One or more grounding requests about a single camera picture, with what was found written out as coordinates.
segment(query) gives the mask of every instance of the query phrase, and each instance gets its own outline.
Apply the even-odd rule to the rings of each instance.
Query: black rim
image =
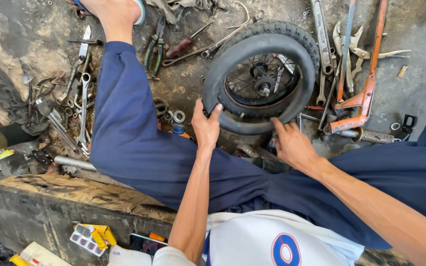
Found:
[[[253,56],[230,71],[223,88],[239,105],[251,108],[274,105],[287,98],[299,82],[297,70],[291,74],[286,64],[295,68],[292,61],[282,62],[275,53]]]

